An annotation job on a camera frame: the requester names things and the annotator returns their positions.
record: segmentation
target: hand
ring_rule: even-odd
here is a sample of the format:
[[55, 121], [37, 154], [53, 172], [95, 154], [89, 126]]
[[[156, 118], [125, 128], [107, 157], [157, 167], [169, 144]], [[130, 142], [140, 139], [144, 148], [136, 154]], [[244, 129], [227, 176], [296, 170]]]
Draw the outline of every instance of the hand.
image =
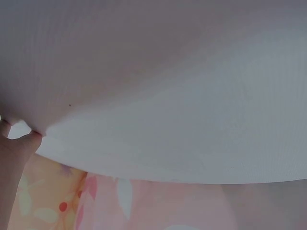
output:
[[19, 180], [30, 156], [42, 142], [34, 131], [18, 138], [8, 139], [11, 125], [0, 121], [0, 229], [7, 229]]

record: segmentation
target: white fabric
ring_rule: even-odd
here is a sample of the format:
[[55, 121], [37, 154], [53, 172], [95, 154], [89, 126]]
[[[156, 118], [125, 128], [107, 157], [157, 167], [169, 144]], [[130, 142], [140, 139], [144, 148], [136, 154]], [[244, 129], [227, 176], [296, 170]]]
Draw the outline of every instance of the white fabric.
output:
[[305, 0], [3, 0], [0, 114], [94, 173], [307, 178], [306, 24]]

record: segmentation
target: red dot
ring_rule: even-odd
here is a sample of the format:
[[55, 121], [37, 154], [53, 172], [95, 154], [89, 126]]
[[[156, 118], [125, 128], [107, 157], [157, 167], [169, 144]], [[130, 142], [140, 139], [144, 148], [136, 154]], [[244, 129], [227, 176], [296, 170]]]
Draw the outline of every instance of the red dot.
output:
[[60, 203], [60, 205], [59, 205], [59, 210], [60, 210], [61, 212], [65, 212], [66, 209], [67, 209], [67, 203], [66, 203], [66, 202]]

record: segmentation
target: floral pattern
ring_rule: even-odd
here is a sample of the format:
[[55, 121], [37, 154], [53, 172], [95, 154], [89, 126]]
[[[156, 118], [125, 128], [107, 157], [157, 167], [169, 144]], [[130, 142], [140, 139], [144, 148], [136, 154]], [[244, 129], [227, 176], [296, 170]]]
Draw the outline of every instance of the floral pattern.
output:
[[86, 174], [33, 156], [19, 182], [8, 230], [72, 230]]

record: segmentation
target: orange fabric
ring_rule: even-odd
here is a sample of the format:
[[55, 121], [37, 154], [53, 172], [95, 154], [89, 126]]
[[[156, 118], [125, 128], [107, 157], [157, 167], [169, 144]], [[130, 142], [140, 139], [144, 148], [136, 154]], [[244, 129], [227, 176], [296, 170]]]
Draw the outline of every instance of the orange fabric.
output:
[[8, 230], [72, 230], [86, 172], [34, 155], [24, 170]]

